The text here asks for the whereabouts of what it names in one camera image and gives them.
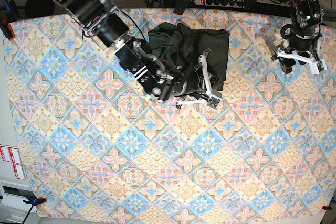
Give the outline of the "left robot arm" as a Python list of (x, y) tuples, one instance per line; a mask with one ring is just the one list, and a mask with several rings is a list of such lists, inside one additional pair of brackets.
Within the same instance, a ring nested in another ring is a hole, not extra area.
[(308, 65), (312, 74), (327, 69), (324, 58), (319, 56), (321, 23), (335, 19), (334, 10), (323, 10), (319, 0), (279, 0), (287, 2), (291, 23), (280, 30), (282, 41), (273, 48), (273, 61), (279, 61), (285, 74), (292, 72), (296, 63)]

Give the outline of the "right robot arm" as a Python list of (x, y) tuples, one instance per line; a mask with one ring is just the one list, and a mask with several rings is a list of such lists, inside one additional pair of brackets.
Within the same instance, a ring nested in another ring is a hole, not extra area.
[(188, 95), (193, 103), (214, 100), (206, 57), (192, 54), (186, 66), (170, 67), (156, 56), (148, 43), (130, 35), (130, 28), (119, 17), (118, 7), (111, 0), (52, 0), (65, 8), (81, 26), (82, 35), (111, 48), (120, 66), (131, 73), (141, 85), (143, 94), (152, 102), (165, 102), (177, 97), (178, 105), (185, 104)]

